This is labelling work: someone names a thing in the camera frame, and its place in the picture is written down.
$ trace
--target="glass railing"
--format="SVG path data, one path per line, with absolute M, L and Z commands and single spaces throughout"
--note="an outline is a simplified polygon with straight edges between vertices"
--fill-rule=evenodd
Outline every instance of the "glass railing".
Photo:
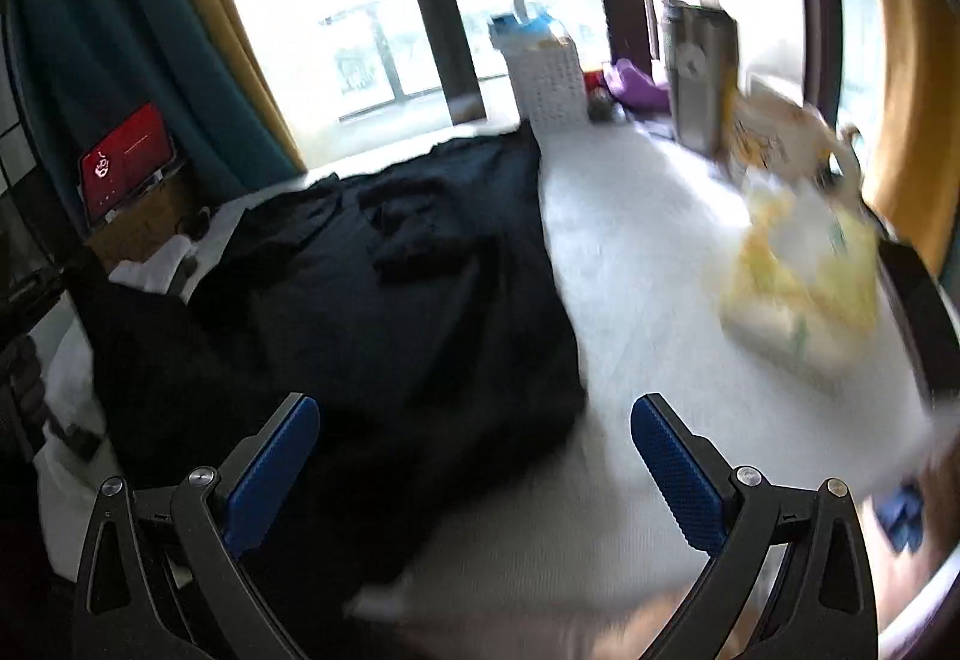
M 488 36 L 492 16 L 549 13 L 577 43 L 584 68 L 610 57 L 603 0 L 457 0 L 480 80 L 506 75 Z M 440 89 L 416 0 L 377 0 L 320 21 L 342 97 L 341 120 Z

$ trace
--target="blue gripper pad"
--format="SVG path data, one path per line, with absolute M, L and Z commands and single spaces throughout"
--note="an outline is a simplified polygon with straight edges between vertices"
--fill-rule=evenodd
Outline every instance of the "blue gripper pad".
M 301 398 L 227 499 L 224 547 L 233 559 L 263 543 L 318 435 L 320 408 Z
M 686 543 L 711 557 L 720 553 L 727 540 L 723 502 L 683 442 L 646 398 L 634 404 L 630 433 Z

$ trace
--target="gray trash can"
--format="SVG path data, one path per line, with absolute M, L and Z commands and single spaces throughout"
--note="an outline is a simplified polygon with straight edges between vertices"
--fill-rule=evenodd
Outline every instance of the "gray trash can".
M 740 64 L 736 21 L 719 8 L 671 0 L 664 35 L 677 140 L 716 157 L 723 145 L 727 95 L 736 88 Z

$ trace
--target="table surface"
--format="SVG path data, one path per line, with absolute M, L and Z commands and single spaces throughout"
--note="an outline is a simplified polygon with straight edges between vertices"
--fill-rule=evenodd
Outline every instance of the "table surface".
M 200 268 L 217 262 L 249 206 L 332 171 L 374 171 L 443 137 L 225 206 Z M 610 611 L 692 582 L 706 555 L 686 545 L 630 438 L 630 408 L 646 392 L 664 395 L 731 464 L 810 489 L 838 476 L 857 499 L 895 486 L 952 439 L 960 419 L 920 400 L 885 297 L 865 358 L 833 392 L 724 334 L 718 297 L 749 219 L 705 160 L 629 126 L 554 134 L 541 147 L 547 247 L 580 345 L 587 413 L 551 462 L 450 516 L 399 585 L 360 599 L 361 614 Z

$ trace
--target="black cloth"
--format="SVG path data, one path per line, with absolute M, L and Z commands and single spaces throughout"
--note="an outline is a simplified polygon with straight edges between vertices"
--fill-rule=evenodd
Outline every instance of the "black cloth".
M 93 332 L 80 311 L 134 486 L 219 462 L 288 391 L 320 403 L 315 454 L 244 559 L 314 656 L 362 584 L 393 580 L 440 513 L 555 451 L 584 408 L 538 179 L 527 126 L 455 139 L 249 211 L 189 307 L 117 287 L 98 294 L 123 311 L 90 314 Z

